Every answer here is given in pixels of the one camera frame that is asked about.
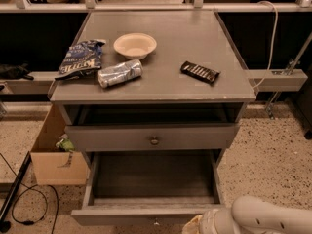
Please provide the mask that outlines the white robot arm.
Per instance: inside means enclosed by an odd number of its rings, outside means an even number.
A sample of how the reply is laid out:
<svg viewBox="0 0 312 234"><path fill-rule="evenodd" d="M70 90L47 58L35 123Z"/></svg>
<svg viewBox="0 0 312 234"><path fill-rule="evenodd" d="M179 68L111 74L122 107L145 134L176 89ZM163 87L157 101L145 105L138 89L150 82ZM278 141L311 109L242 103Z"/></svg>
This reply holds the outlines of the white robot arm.
<svg viewBox="0 0 312 234"><path fill-rule="evenodd" d="M238 197L230 208L193 217L182 234L312 234L312 211L276 206L254 196Z"/></svg>

